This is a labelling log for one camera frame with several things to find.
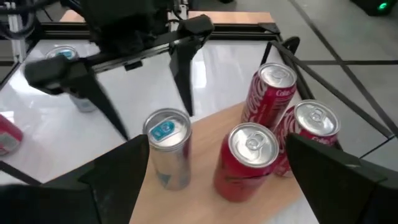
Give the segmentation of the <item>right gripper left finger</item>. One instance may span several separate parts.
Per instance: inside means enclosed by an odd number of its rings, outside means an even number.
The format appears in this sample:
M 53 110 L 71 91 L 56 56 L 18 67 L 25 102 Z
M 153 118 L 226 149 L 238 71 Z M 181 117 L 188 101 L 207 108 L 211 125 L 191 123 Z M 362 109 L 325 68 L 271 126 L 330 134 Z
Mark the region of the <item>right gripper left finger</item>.
M 42 185 L 0 185 L 0 224 L 128 224 L 149 161 L 140 134 Z

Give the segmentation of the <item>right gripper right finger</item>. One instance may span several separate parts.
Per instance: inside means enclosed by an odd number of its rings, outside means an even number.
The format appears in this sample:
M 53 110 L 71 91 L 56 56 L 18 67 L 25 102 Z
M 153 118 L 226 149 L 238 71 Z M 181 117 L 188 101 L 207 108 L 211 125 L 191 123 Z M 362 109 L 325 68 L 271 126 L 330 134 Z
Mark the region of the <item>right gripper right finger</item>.
M 286 152 L 319 224 L 398 224 L 398 172 L 299 134 Z

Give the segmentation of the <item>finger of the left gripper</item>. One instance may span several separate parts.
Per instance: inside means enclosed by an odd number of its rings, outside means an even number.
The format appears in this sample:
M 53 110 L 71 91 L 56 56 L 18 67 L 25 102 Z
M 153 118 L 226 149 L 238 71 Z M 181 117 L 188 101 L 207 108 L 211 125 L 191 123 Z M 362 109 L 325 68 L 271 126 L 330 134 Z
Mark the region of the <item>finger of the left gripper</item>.
M 114 126 L 120 135 L 129 139 L 129 134 L 119 113 L 115 110 L 96 72 L 86 64 L 85 59 L 69 60 L 63 55 L 29 62 L 24 67 L 28 84 L 49 95 L 68 93 L 76 98 L 90 100 Z
M 172 44 L 170 49 L 170 71 L 189 116 L 194 114 L 191 62 L 213 31 L 214 25 L 211 19 L 204 14 L 180 21 L 177 34 L 182 34 L 185 37 L 180 39 L 177 44 Z

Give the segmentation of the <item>blue silver Red Bull can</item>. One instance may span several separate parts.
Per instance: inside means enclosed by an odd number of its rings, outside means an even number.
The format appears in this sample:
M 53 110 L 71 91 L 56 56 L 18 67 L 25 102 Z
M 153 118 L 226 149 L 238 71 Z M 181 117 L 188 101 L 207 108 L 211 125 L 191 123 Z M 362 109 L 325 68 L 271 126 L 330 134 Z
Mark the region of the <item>blue silver Red Bull can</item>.
M 146 119 L 147 135 L 155 173 L 168 190 L 182 190 L 191 180 L 191 136 L 189 116 L 175 108 L 159 109 Z
M 63 55 L 69 60 L 79 57 L 79 54 L 75 48 L 68 45 L 61 45 L 47 52 L 45 58 L 53 58 L 58 55 Z M 90 113 L 97 110 L 97 107 L 86 98 L 77 98 L 73 95 L 69 95 L 69 98 L 81 113 Z

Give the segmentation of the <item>red Coke Zero can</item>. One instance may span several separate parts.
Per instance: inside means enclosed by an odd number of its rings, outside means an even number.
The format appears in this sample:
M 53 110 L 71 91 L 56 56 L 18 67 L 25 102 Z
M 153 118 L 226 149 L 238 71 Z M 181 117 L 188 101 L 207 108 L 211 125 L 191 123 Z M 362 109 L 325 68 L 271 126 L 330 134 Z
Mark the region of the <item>red Coke Zero can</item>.
M 23 140 L 23 132 L 0 114 L 0 156 L 17 150 Z
M 249 200 L 275 167 L 279 143 L 257 123 L 241 123 L 224 137 L 213 184 L 230 202 Z

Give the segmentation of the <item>red Coca-Cola can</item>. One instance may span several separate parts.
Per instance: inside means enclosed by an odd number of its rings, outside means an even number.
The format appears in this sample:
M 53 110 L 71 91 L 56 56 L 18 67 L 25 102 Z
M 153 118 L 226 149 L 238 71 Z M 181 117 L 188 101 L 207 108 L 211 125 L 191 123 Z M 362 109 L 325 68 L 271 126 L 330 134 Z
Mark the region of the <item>red Coca-Cola can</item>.
M 297 89 L 297 74 L 288 66 L 265 63 L 253 75 L 241 121 L 275 129 Z
M 290 107 L 274 134 L 279 143 L 279 155 L 275 161 L 274 174 L 292 177 L 286 152 L 286 140 L 290 133 L 296 133 L 322 144 L 332 146 L 337 141 L 341 122 L 334 111 L 326 104 L 316 100 L 303 100 Z

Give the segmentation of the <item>black device with green light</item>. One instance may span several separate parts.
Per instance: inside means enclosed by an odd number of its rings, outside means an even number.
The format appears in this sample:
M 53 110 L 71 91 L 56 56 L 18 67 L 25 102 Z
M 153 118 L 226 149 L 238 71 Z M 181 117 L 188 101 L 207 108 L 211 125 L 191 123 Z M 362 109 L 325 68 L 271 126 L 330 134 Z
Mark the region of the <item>black device with green light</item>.
M 386 16 L 398 0 L 350 0 L 369 16 Z

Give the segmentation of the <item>black table frame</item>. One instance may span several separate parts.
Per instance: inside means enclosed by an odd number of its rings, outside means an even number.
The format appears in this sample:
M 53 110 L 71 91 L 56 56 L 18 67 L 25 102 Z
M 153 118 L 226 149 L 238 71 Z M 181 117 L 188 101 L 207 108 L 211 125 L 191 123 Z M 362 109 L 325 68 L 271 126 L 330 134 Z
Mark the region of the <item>black table frame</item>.
M 298 37 L 291 37 L 287 40 L 280 41 L 278 30 L 272 30 L 276 25 L 274 23 L 259 24 L 214 24 L 213 31 L 210 31 L 208 25 L 200 23 L 201 28 L 198 32 L 190 31 L 170 31 L 166 32 L 155 40 L 154 47 L 146 48 L 141 53 L 134 55 L 119 55 L 98 53 L 89 56 L 87 63 L 97 72 L 111 70 L 117 67 L 130 66 L 136 61 L 141 61 L 153 55 L 162 54 L 169 51 L 169 44 L 176 45 L 178 42 L 190 41 L 194 37 L 203 40 L 266 40 L 270 44 L 267 45 L 262 63 L 266 62 L 271 47 L 277 48 L 281 57 L 287 61 L 288 65 L 296 64 L 301 68 L 306 66 L 304 61 L 295 57 L 294 53 L 299 45 Z M 81 22 L 53 22 L 53 23 L 37 23 L 33 36 L 31 37 L 32 45 L 40 40 L 89 40 L 93 38 L 89 34 L 88 26 Z

